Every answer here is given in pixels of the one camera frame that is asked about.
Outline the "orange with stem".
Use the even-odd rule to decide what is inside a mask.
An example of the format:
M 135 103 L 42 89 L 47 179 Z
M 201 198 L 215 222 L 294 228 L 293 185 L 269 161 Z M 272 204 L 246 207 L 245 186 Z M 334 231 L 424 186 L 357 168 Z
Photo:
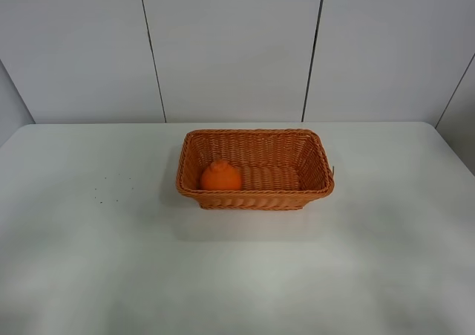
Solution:
M 242 177 L 240 171 L 226 160 L 216 160 L 203 171 L 200 187 L 208 191 L 240 190 Z

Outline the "orange wicker basket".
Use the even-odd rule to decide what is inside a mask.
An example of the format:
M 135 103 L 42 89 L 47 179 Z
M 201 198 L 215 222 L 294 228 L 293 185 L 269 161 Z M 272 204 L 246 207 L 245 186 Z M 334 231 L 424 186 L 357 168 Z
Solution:
M 239 190 L 207 191 L 206 167 L 225 160 L 242 177 Z M 203 209 L 287 211 L 329 196 L 333 171 L 309 129 L 201 129 L 189 132 L 177 168 L 177 191 Z

